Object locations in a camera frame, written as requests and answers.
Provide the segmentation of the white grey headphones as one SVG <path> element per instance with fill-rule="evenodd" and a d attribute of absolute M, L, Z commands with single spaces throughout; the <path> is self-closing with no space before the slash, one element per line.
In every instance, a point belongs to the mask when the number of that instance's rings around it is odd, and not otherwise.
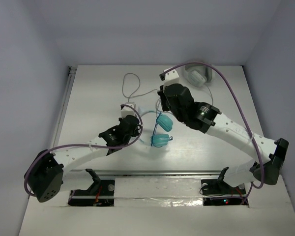
<path fill-rule="evenodd" d="M 193 86 L 202 87 L 207 83 L 211 83 L 215 72 L 212 68 L 202 64 L 188 64 L 182 68 L 183 77 Z"/>

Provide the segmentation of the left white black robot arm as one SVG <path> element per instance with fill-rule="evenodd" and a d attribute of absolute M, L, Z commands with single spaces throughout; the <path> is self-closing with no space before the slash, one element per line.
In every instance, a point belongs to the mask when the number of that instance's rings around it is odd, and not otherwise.
<path fill-rule="evenodd" d="M 99 157 L 108 156 L 134 144 L 140 137 L 143 122 L 127 115 L 86 144 L 71 144 L 41 151 L 24 175 L 25 190 L 40 203 L 61 191 L 63 178 L 75 168 Z"/>

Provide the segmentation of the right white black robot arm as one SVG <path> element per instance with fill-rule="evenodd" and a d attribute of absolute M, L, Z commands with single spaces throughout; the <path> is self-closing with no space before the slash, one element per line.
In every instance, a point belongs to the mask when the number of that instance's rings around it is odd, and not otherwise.
<path fill-rule="evenodd" d="M 272 140 L 237 124 L 218 108 L 196 102 L 190 90 L 180 83 L 162 85 L 158 91 L 163 111 L 170 111 L 174 117 L 187 127 L 216 137 L 243 151 L 251 161 L 236 167 L 225 167 L 217 180 L 222 193 L 229 193 L 235 187 L 259 181 L 275 185 L 285 161 L 288 141 L 280 138 Z"/>

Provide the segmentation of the teal cat ear headphones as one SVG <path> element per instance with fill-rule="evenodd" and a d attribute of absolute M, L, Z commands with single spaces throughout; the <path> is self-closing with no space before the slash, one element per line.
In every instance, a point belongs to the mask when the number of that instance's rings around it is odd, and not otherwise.
<path fill-rule="evenodd" d="M 172 119 L 165 114 L 165 112 L 161 112 L 159 110 L 144 110 L 139 107 L 139 115 L 141 117 L 150 113 L 156 114 L 155 124 L 150 140 L 146 142 L 139 138 L 139 141 L 150 147 L 162 148 L 166 146 L 168 142 L 173 140 L 173 137 L 169 134 L 169 132 L 172 130 L 174 123 Z"/>

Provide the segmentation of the metal base rail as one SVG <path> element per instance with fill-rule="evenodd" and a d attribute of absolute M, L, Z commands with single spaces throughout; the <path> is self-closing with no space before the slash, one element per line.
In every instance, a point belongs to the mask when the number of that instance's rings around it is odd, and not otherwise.
<path fill-rule="evenodd" d="M 199 177 L 138 176 L 103 179 L 94 192 L 72 190 L 71 207 L 202 207 L 248 205 L 245 189 Z"/>

